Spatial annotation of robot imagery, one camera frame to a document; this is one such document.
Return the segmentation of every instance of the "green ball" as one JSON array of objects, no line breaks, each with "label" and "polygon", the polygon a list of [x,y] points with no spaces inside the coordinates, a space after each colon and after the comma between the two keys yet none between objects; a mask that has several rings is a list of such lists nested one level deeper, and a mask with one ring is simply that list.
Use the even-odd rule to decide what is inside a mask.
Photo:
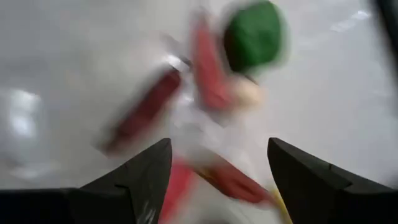
[{"label": "green ball", "polygon": [[262,1],[239,10],[231,18],[223,44],[232,71],[245,73],[277,58],[282,45],[277,7]]}]

